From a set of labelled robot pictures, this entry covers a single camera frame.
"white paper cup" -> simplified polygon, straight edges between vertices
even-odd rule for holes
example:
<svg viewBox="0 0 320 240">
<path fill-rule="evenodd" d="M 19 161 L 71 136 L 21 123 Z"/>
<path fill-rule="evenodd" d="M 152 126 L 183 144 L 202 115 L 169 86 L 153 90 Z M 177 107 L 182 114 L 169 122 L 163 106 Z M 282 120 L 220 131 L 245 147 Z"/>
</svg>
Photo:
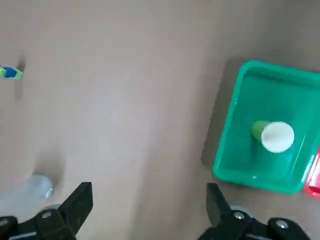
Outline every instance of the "white paper cup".
<svg viewBox="0 0 320 240">
<path fill-rule="evenodd" d="M 294 130 L 283 121 L 256 121 L 251 134 L 265 149 L 275 154 L 288 150 L 295 139 Z"/>
</svg>

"cup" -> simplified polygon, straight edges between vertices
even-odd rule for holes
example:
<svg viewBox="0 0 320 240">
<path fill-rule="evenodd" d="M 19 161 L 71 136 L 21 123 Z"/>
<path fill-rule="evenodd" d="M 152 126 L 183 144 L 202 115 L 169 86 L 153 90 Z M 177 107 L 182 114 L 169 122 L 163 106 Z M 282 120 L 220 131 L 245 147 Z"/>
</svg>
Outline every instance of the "cup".
<svg viewBox="0 0 320 240">
<path fill-rule="evenodd" d="M 271 153 L 282 153 L 294 143 L 293 128 L 283 121 L 256 121 L 251 128 L 252 136 Z"/>
</svg>

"blue and green block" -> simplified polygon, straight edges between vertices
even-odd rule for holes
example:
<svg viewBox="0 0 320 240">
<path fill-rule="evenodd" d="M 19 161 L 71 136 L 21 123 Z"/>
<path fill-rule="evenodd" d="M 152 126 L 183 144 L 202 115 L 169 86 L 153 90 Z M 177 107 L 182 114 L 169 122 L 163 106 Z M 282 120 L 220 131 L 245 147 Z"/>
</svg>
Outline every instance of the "blue and green block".
<svg viewBox="0 0 320 240">
<path fill-rule="evenodd" d="M 23 72 L 9 66 L 0 66 L 0 78 L 14 78 L 21 79 Z"/>
</svg>

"red container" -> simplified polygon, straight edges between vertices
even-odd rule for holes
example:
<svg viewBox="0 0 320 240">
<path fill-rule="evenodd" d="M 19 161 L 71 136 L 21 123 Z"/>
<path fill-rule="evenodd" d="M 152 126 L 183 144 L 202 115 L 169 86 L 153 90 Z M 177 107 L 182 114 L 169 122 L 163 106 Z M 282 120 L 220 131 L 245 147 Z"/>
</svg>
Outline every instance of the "red container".
<svg viewBox="0 0 320 240">
<path fill-rule="evenodd" d="M 303 191 L 311 197 L 320 199 L 320 147 L 314 157 L 309 175 L 303 186 Z"/>
</svg>

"green plastic tray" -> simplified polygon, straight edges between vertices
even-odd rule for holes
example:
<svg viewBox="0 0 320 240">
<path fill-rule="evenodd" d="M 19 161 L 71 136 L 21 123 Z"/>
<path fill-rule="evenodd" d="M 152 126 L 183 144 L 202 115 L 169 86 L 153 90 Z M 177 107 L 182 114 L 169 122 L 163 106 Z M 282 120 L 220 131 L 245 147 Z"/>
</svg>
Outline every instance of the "green plastic tray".
<svg viewBox="0 0 320 240">
<path fill-rule="evenodd" d="M 295 138 L 282 153 L 251 135 L 255 121 L 290 124 Z M 240 67 L 213 165 L 221 180 L 283 193 L 304 184 L 320 143 L 320 74 L 261 61 Z"/>
</svg>

